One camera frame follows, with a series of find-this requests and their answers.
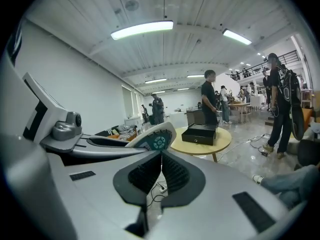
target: round wooden table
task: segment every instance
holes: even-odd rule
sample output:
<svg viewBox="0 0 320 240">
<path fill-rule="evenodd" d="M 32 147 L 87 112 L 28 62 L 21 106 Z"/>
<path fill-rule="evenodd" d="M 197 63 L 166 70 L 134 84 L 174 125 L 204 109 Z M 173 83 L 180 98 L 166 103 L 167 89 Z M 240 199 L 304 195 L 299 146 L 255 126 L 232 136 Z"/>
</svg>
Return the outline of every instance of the round wooden table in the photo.
<svg viewBox="0 0 320 240">
<path fill-rule="evenodd" d="M 181 135 L 184 131 L 187 130 L 187 128 L 188 127 L 175 129 L 176 138 L 171 144 L 171 148 L 174 149 L 175 151 L 192 155 L 192 156 L 212 154 L 213 161 L 215 161 L 216 163 L 217 163 L 216 153 L 228 147 L 232 139 L 231 134 L 227 130 L 218 127 L 215 132 L 216 136 L 212 146 L 182 141 Z"/>
</svg>

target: sneaker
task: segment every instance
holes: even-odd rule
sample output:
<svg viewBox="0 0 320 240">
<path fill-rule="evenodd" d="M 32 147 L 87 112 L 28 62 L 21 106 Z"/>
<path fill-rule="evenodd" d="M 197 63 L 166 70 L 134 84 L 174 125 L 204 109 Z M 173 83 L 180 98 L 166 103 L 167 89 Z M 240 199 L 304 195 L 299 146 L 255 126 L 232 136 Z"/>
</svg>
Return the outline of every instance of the sneaker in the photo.
<svg viewBox="0 0 320 240">
<path fill-rule="evenodd" d="M 257 174 L 255 174 L 255 175 L 252 176 L 252 180 L 253 180 L 255 183 L 257 183 L 257 184 L 260 184 L 261 181 L 263 180 L 263 178 L 264 178 L 264 177 L 262 177 L 262 176 L 260 176 L 260 175 L 257 175 Z"/>
<path fill-rule="evenodd" d="M 277 157 L 278 159 L 284 158 L 284 157 L 285 157 L 285 153 L 279 152 L 279 153 L 276 154 L 276 157 Z"/>
<path fill-rule="evenodd" d="M 264 150 L 268 151 L 269 154 L 274 151 L 274 147 L 273 147 L 273 146 L 270 146 L 270 145 L 267 144 L 267 143 L 266 143 L 266 144 L 263 144 L 262 147 L 263 147 Z"/>
</svg>

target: white shirt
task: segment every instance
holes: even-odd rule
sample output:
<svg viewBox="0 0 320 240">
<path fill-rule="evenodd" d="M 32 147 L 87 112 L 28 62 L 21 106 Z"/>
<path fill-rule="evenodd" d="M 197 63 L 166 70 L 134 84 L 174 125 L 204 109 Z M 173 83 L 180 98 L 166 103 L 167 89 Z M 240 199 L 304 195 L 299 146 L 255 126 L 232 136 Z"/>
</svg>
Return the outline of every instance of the white shirt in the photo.
<svg viewBox="0 0 320 240">
<path fill-rule="evenodd" d="M 250 86 L 250 85 L 248 85 L 248 86 L 246 87 L 246 91 L 247 91 L 249 94 L 251 94 L 252 89 L 251 89 L 251 86 Z"/>
<path fill-rule="evenodd" d="M 221 89 L 221 97 L 222 97 L 224 102 L 228 101 L 226 94 L 228 94 L 227 90 L 226 89 Z"/>
</svg>

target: wooden table leg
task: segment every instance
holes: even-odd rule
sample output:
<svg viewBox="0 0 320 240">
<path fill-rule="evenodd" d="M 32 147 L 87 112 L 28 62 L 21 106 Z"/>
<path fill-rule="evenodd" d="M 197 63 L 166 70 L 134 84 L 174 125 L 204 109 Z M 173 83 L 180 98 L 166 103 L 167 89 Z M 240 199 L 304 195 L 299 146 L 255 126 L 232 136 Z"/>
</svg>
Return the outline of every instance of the wooden table leg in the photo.
<svg viewBox="0 0 320 240">
<path fill-rule="evenodd" d="M 218 163 L 216 153 L 212 153 L 212 158 L 214 162 Z"/>
</svg>

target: railing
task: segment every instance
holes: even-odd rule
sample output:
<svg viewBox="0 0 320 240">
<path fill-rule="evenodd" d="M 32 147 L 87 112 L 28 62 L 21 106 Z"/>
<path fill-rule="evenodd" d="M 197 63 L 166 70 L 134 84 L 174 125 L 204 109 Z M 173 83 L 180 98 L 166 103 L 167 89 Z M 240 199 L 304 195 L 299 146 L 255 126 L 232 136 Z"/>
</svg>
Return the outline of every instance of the railing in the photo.
<svg viewBox="0 0 320 240">
<path fill-rule="evenodd" d="M 287 65 L 289 63 L 293 63 L 293 62 L 298 62 L 300 60 L 298 57 L 298 54 L 297 54 L 297 50 L 290 51 L 286 54 L 279 56 L 278 58 L 279 58 L 280 62 L 285 65 Z M 234 73 L 234 74 L 226 74 L 226 75 L 228 75 L 229 77 L 231 77 L 235 81 L 239 81 L 241 79 L 260 74 L 263 70 L 268 71 L 269 68 L 267 68 L 267 66 L 268 66 L 268 62 L 266 61 L 264 63 L 255 65 L 255 66 L 250 67 L 248 69 L 244 68 L 242 70 L 242 72 L 236 71 L 236 73 Z"/>
</svg>

